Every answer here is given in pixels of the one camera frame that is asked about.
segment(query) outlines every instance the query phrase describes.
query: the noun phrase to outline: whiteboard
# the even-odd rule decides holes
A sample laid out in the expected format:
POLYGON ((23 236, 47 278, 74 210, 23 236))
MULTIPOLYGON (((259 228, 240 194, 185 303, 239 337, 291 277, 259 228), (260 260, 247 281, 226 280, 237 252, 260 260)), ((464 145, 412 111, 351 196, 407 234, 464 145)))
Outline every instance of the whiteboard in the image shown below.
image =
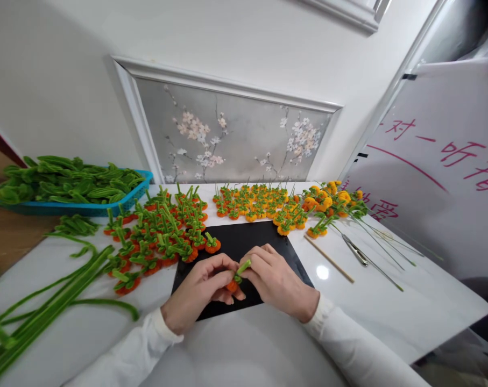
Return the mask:
POLYGON ((458 279, 488 277, 488 59, 414 74, 343 185, 458 279))

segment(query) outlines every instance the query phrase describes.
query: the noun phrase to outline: blossom painting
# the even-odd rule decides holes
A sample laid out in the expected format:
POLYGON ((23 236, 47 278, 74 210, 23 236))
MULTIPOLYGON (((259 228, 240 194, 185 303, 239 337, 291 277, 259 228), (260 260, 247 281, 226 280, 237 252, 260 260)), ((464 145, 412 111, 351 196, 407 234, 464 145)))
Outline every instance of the blossom painting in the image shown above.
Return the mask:
POLYGON ((166 183, 304 181, 332 114, 137 78, 166 183))

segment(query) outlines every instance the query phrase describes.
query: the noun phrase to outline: finger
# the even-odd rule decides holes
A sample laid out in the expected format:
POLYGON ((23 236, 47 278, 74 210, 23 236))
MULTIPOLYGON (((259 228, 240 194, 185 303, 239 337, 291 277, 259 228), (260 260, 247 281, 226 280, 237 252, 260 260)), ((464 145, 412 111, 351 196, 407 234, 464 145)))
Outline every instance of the finger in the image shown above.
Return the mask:
POLYGON ((263 295, 267 291, 267 285, 265 285, 265 282, 260 278, 258 274, 256 274, 256 272, 252 268, 243 272, 241 274, 241 277, 251 281, 256 290, 258 290, 258 293, 260 293, 260 296, 262 296, 263 298, 263 295))
POLYGON ((239 301, 245 300, 245 294, 240 287, 238 287, 237 291, 233 293, 233 297, 235 297, 239 301))
POLYGON ((211 298, 213 294, 219 289, 222 289, 227 284, 231 282, 235 273, 230 270, 222 271, 215 274, 212 278, 206 280, 202 285, 207 289, 209 297, 211 298))
POLYGON ((281 254, 278 254, 274 247, 272 247, 269 243, 264 244, 261 248, 270 254, 281 256, 281 254))
POLYGON ((231 295, 231 292, 226 289, 219 289, 217 290, 212 298, 212 301, 220 301, 225 303, 226 305, 233 305, 235 303, 235 300, 233 300, 233 296, 231 295))
POLYGON ((259 255, 257 254, 246 254, 241 259, 240 264, 244 264, 245 261, 251 260, 251 268, 262 278, 265 280, 270 277, 272 273, 272 267, 265 262, 259 255))
POLYGON ((271 253, 265 251, 264 249, 258 246, 254 246, 251 250, 249 250, 248 254, 258 255, 260 258, 264 260, 264 262, 267 262, 271 266, 277 260, 276 256, 272 255, 271 253))
POLYGON ((227 254, 222 253, 200 261, 195 267, 201 274, 210 275, 215 270, 220 270, 221 268, 237 271, 238 263, 229 258, 227 254))

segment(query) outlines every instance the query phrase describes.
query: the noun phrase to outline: white table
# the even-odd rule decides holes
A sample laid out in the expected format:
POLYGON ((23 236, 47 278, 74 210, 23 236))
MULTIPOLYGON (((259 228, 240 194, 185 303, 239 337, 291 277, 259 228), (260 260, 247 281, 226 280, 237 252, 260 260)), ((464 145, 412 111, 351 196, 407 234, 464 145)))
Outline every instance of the white table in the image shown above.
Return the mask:
MULTIPOLYGON (((309 186, 310 183, 297 183, 296 192, 309 186)), ((165 187, 176 192, 174 185, 165 187)), ((189 185, 181 186, 182 191, 188 188, 189 185)), ((152 186, 150 191, 154 194, 158 187, 152 186)), ((211 201, 214 192, 213 184, 199 189, 201 198, 209 203, 208 226, 245 222, 242 217, 238 221, 218 218, 211 201)), ((105 218, 94 220, 107 222, 105 218)), ((370 217, 365 220, 386 230, 370 217)), ((402 271, 360 226, 350 220, 340 220, 338 224, 405 292, 400 292, 375 268, 362 267, 335 230, 329 230, 316 243, 355 279, 354 284, 303 238, 303 231, 291 232, 289 239, 314 286, 407 363, 488 314, 488 304, 482 298, 431 260, 402 248, 418 265, 412 267, 399 257, 406 269, 402 271)), ((88 240, 99 248, 111 243, 101 230, 88 240)), ((47 238, 40 243, 0 279, 0 313, 28 293, 84 264, 86 257, 69 257, 78 250, 78 244, 60 238, 47 238)), ((175 270, 176 266, 172 266, 144 279, 123 300, 138 307, 142 314, 152 311, 170 295, 175 270)), ((99 279, 83 297, 112 298, 114 281, 106 276, 99 279)), ((40 303, 41 300, 35 301, 15 314, 40 303)), ((71 307, 11 367, 0 386, 57 386, 108 350, 132 326, 128 314, 118 309, 71 307)), ((346 382, 296 321, 267 305, 258 305, 196 323, 185 341, 165 354, 143 385, 339 386, 346 382)))

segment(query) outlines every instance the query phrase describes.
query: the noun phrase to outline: picture frame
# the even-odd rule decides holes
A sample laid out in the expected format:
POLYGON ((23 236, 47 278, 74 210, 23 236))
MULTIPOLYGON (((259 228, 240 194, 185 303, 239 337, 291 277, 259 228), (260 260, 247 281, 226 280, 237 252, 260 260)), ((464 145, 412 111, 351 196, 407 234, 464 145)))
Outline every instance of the picture frame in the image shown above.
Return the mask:
MULTIPOLYGON (((142 101, 142 96, 140 95, 140 90, 138 87, 138 83, 140 83, 141 87, 142 80, 158 81, 161 84, 173 85, 175 87, 189 87, 197 90, 221 93, 228 96, 243 97, 252 99, 254 101, 277 104, 278 106, 293 106, 299 108, 300 111, 301 109, 305 109, 327 113, 329 117, 331 115, 331 118, 329 118, 328 126, 326 127, 326 130, 319 141, 319 149, 326 149, 329 137, 333 131, 333 128, 335 127, 338 116, 343 107, 342 105, 328 101, 318 101, 305 97, 291 96, 283 92, 267 90, 253 85, 197 73, 190 70, 174 68, 154 62, 124 58, 122 56, 112 56, 112 58, 115 62, 116 71, 127 99, 129 110, 135 122, 136 130, 140 138, 149 169, 154 175, 154 181, 158 184, 171 183, 172 181, 169 180, 169 175, 164 173, 165 165, 162 165, 160 159, 158 158, 157 144, 153 138, 151 126, 149 125, 144 109, 145 103, 142 101)), ((313 178, 317 173, 317 165, 320 162, 322 153, 323 151, 319 151, 315 153, 315 156, 312 156, 313 160, 310 165, 308 175, 306 176, 307 180, 313 178)))
POLYGON ((299 0, 345 20, 368 33, 378 31, 391 0, 299 0))

